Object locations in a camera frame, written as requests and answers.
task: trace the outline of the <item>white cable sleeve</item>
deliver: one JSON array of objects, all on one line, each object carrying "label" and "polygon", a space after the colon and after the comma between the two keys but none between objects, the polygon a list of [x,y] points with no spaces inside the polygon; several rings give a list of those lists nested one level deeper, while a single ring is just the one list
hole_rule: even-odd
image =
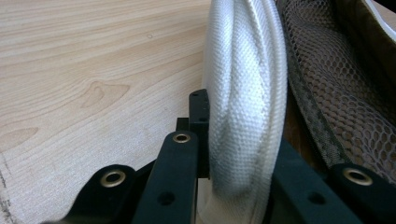
[{"label": "white cable sleeve", "polygon": [[287,95],[282,26],[273,0],[213,0],[205,43],[210,181],[199,183],[204,223],[261,223]]}]

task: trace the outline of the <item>wood grain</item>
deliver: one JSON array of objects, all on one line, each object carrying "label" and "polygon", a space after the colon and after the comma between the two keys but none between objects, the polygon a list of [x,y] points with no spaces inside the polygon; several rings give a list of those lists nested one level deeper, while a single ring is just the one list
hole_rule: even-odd
[{"label": "wood grain", "polygon": [[155,159],[198,90],[209,0],[1,1],[0,223],[68,211]]}]

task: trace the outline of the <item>brown mesh fabric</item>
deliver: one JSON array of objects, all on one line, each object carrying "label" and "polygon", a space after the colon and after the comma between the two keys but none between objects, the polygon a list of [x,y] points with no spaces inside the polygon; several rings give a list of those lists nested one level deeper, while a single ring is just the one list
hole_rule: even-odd
[{"label": "brown mesh fabric", "polygon": [[337,25],[332,1],[280,3],[290,85],[328,166],[352,161],[396,184],[396,109]]}]

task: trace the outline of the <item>metal grommet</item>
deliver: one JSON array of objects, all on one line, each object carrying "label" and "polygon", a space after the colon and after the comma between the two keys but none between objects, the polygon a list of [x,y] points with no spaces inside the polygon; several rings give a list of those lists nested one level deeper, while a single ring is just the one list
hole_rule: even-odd
[{"label": "metal grommet", "polygon": [[186,143],[191,140],[191,137],[185,133],[175,134],[173,140],[177,143]]},{"label": "metal grommet", "polygon": [[352,181],[355,184],[362,186],[370,186],[373,184],[373,179],[360,170],[346,168],[344,169],[343,174],[346,179]]},{"label": "metal grommet", "polygon": [[100,183],[105,188],[114,188],[125,180],[126,174],[121,170],[106,172],[100,179]]}]

